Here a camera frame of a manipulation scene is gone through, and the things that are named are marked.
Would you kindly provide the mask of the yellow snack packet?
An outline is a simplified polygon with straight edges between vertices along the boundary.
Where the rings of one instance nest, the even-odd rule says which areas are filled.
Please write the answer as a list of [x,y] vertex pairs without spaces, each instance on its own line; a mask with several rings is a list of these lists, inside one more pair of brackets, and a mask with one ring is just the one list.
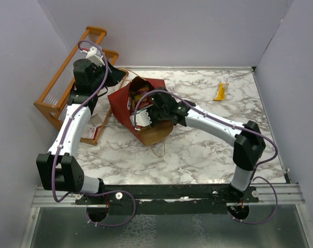
[[228,83],[219,83],[218,85],[218,90],[213,98],[214,101],[223,101],[226,99],[225,93],[226,89],[228,88],[229,84]]

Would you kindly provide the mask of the red paper bag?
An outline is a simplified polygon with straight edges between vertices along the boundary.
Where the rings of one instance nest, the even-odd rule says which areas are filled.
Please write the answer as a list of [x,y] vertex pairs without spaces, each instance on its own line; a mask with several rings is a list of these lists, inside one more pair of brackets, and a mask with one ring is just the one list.
[[151,125],[141,128],[140,131],[133,127],[130,116],[129,89],[131,86],[149,84],[155,90],[158,87],[165,88],[165,81],[162,79],[152,79],[136,76],[131,79],[126,86],[120,88],[108,96],[108,101],[115,118],[126,127],[144,146],[151,147],[154,144],[164,142],[165,138],[173,131],[174,125],[169,120],[163,120],[154,127]]

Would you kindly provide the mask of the red snack packet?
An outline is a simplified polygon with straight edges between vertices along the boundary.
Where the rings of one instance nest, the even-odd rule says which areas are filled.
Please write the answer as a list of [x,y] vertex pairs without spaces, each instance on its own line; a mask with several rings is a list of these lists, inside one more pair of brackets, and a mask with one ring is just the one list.
[[152,100],[150,96],[145,97],[140,103],[139,100],[153,88],[149,84],[143,84],[140,86],[131,86],[129,89],[129,103],[130,103],[130,112],[134,113],[136,106],[138,110],[141,110],[145,107],[152,105]]

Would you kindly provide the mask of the orange wooden rack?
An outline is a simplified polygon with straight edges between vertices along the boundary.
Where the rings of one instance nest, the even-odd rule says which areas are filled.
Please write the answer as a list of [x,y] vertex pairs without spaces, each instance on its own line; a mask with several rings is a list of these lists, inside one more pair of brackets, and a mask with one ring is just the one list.
[[[101,27],[87,26],[86,31],[81,36],[80,40],[87,39],[96,44],[100,44],[106,35],[107,31]],[[108,62],[110,62],[111,65],[114,65],[117,58],[119,57],[119,54],[116,51],[107,49],[103,49],[103,52],[105,53]],[[78,51],[77,45],[75,45],[39,99],[34,102],[34,106],[57,131],[60,130],[62,122],[65,118],[67,100],[74,83],[72,69],[73,63],[79,58],[81,58],[81,53]],[[122,88],[124,82],[127,79],[129,73],[127,71],[123,72],[125,76],[121,83],[115,87],[115,90]],[[96,146],[98,144],[98,139],[108,121],[108,118],[111,115],[111,112],[112,110],[109,108],[101,127],[97,129],[93,139],[88,139],[86,138],[86,135],[84,135],[80,141],[82,143]]]

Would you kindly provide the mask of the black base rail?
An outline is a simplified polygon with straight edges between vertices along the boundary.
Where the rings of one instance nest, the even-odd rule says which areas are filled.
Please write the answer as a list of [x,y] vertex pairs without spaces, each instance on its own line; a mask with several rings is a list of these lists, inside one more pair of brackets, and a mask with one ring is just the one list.
[[258,202],[255,187],[237,193],[228,184],[106,185],[105,196],[76,200],[78,206],[110,215],[225,214],[235,204]]

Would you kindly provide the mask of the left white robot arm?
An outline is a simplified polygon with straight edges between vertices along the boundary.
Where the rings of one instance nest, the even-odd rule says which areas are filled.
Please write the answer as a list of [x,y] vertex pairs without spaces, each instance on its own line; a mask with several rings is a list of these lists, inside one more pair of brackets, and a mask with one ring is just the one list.
[[48,152],[37,156],[37,169],[45,190],[87,193],[92,203],[99,204],[105,199],[102,181],[86,176],[75,156],[98,102],[98,92],[116,86],[126,74],[111,64],[98,66],[83,58],[74,62],[73,75],[64,122]]

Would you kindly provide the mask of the red white small box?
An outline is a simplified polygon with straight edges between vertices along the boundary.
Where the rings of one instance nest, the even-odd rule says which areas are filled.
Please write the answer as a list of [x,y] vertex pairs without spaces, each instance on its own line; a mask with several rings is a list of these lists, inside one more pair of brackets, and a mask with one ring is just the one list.
[[103,120],[98,114],[91,116],[88,122],[86,138],[94,140],[98,129],[102,126]]

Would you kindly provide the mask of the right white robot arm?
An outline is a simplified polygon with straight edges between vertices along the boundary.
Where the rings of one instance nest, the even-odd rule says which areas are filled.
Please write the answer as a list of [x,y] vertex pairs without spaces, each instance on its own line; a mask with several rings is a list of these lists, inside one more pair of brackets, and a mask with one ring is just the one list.
[[258,125],[253,121],[230,121],[213,115],[190,101],[176,101],[164,88],[153,90],[149,97],[153,103],[148,108],[152,124],[168,120],[174,125],[207,132],[233,147],[233,162],[236,168],[228,195],[234,202],[242,201],[247,196],[246,189],[255,166],[265,150],[265,142]]

